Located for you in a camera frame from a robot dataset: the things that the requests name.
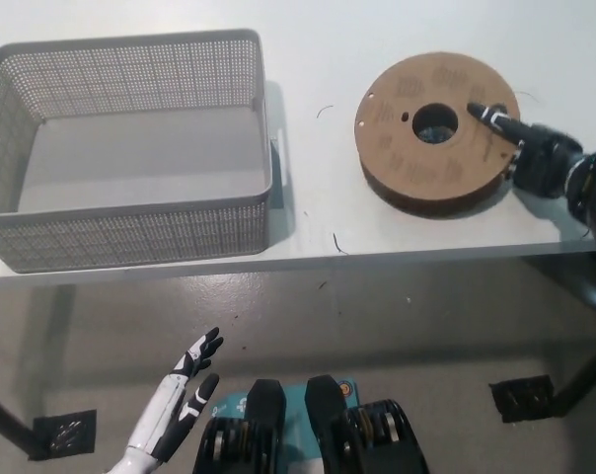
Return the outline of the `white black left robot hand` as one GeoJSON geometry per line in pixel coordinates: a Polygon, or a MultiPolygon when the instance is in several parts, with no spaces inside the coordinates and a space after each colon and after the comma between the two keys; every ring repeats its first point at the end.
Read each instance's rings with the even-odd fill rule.
{"type": "Polygon", "coordinates": [[[152,395],[131,433],[125,451],[131,449],[149,455],[153,453],[169,422],[183,403],[186,385],[210,365],[210,358],[222,343],[219,328],[215,327],[184,352],[152,395]]]}

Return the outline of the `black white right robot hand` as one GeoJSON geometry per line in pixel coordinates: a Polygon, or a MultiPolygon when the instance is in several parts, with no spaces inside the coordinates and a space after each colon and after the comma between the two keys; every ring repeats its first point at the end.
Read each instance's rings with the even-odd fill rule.
{"type": "Polygon", "coordinates": [[[539,198],[565,196],[568,175],[583,158],[583,147],[571,136],[541,124],[511,117],[506,108],[467,103],[468,113],[517,147],[509,169],[513,185],[539,198]]]}

